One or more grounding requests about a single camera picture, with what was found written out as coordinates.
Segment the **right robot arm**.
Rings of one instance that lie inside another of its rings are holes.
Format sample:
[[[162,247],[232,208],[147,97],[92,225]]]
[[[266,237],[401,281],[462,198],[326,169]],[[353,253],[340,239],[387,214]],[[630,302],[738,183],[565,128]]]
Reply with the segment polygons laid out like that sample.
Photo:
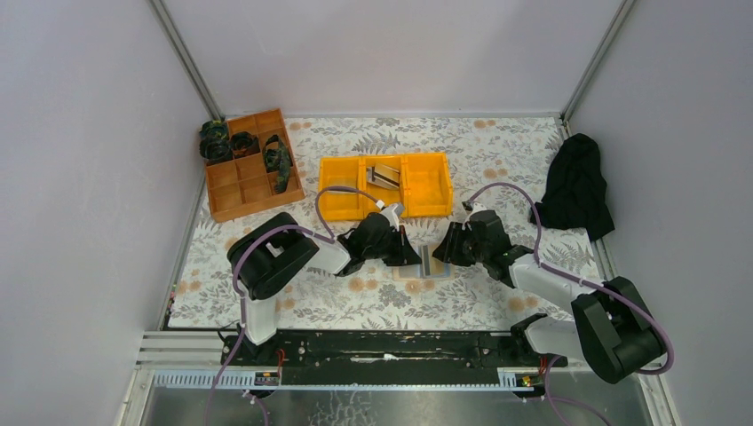
[[[569,314],[569,319],[535,314],[511,326],[527,355],[583,360],[607,383],[648,374],[649,363],[670,355],[667,337],[630,280],[616,277],[594,284],[543,263],[533,249],[511,243],[500,217],[490,209],[451,223],[432,255],[455,266],[481,264],[491,279],[537,295]]]

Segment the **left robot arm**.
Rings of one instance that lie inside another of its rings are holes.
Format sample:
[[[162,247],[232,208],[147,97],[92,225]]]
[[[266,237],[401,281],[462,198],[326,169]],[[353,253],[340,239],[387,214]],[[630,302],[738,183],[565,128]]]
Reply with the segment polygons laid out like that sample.
[[[232,283],[241,299],[242,335],[254,345],[277,332],[275,297],[307,266],[348,276],[372,259],[391,267],[421,263],[400,224],[403,206],[383,207],[333,239],[280,213],[238,240],[228,251]]]

